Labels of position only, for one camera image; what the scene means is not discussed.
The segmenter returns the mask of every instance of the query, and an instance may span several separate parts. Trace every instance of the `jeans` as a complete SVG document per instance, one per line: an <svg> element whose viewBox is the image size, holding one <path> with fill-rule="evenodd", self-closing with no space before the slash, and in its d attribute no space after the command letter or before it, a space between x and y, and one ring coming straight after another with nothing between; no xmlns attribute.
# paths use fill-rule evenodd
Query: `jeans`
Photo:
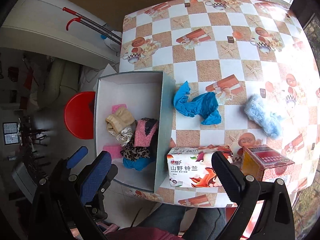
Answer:
<svg viewBox="0 0 320 240"><path fill-rule="evenodd" d="M138 227L159 228L163 231L177 235L179 233L180 223L183 219L184 213L188 209L185 206L162 204L151 215L143 220ZM182 238L207 240L215 226L215 230L209 238L210 240L214 240L225 225L225 208L198 208L191 226L184 233Z"/></svg>

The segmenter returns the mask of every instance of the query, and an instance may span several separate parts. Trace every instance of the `black cable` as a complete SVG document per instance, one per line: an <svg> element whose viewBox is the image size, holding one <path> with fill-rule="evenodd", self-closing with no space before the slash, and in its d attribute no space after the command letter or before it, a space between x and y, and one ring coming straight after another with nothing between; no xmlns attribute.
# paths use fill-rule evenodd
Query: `black cable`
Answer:
<svg viewBox="0 0 320 240"><path fill-rule="evenodd" d="M214 230L216 229L217 221L218 221L218 219L221 217L221 213L220 213L220 210L219 210L219 209L218 209L218 212L219 212L219 216L218 216L218 218L216 219L216 221L214 222L213 230L212 230L212 232L211 232L211 234L209 235L209 237L208 237L207 240L209 240L209 239L211 238L211 236L213 235L213 232L214 232Z"/></svg>
<svg viewBox="0 0 320 240"><path fill-rule="evenodd" d="M133 221L132 221L132 224L131 224L130 228L132 228L132 227L133 227L133 224L134 224L134 222L136 221L137 216L139 215L139 212L140 212L140 210L141 210L141 209L142 209L142 208L140 208L140 209L138 210L138 212L137 212L136 216L134 217L134 219L133 219Z"/></svg>

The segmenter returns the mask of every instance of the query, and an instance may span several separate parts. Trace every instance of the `red stool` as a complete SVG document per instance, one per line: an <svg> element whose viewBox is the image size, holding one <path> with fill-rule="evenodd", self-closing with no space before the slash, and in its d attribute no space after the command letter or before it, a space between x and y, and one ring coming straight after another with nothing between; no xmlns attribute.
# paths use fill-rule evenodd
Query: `red stool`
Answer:
<svg viewBox="0 0 320 240"><path fill-rule="evenodd" d="M96 92L74 95L64 108L64 123L70 133L79 139L93 139L93 111Z"/></svg>

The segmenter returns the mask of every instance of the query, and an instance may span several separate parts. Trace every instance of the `screw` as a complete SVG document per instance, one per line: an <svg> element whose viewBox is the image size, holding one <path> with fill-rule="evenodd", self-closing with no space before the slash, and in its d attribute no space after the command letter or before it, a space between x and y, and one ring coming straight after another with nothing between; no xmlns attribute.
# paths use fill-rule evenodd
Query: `screw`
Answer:
<svg viewBox="0 0 320 240"><path fill-rule="evenodd" d="M280 184L280 185L283 185L284 181L282 179L277 179L277 183Z"/></svg>
<svg viewBox="0 0 320 240"><path fill-rule="evenodd" d="M40 185L44 185L46 182L47 182L46 179L41 179L41 180L39 180L39 184L40 184Z"/></svg>
<svg viewBox="0 0 320 240"><path fill-rule="evenodd" d="M245 179L247 180L247 181L254 181L254 177L252 176L252 175L247 175L247 176L245 176Z"/></svg>
<svg viewBox="0 0 320 240"><path fill-rule="evenodd" d="M73 175L70 175L68 179L69 181L75 181L77 178L78 178L77 175L73 174Z"/></svg>

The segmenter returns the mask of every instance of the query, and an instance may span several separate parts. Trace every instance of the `crumpled blue fabric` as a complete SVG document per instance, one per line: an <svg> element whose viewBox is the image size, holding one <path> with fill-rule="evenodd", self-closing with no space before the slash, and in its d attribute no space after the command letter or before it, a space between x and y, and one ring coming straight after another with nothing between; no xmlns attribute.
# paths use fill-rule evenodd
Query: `crumpled blue fabric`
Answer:
<svg viewBox="0 0 320 240"><path fill-rule="evenodd" d="M218 102L214 92L208 92L197 96L188 102L190 87L186 81L177 91L173 99L173 105L179 113L194 117L199 114L203 117L201 124L211 125L221 123L221 116L218 111Z"/></svg>
<svg viewBox="0 0 320 240"><path fill-rule="evenodd" d="M283 118L270 111L260 95L254 94L248 99L244 112L250 120L260 125L270 138L277 139L282 135L280 122Z"/></svg>
<svg viewBox="0 0 320 240"><path fill-rule="evenodd" d="M136 169L137 171L142 171L143 168L147 167L150 163L154 162L155 158L139 158L138 160L131 161L123 158L123 165L128 169Z"/></svg>

